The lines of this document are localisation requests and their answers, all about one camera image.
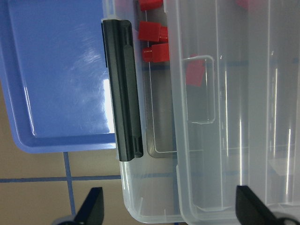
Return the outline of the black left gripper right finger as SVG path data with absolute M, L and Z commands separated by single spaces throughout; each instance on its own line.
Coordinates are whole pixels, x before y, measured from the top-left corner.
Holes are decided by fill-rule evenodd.
M 235 214 L 242 225 L 298 225 L 292 217 L 277 217 L 246 185 L 236 187 Z

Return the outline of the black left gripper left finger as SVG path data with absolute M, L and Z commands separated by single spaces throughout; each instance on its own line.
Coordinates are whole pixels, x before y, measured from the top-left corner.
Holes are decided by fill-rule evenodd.
M 76 225 L 101 225 L 104 221 L 102 187 L 93 187 L 74 218 Z

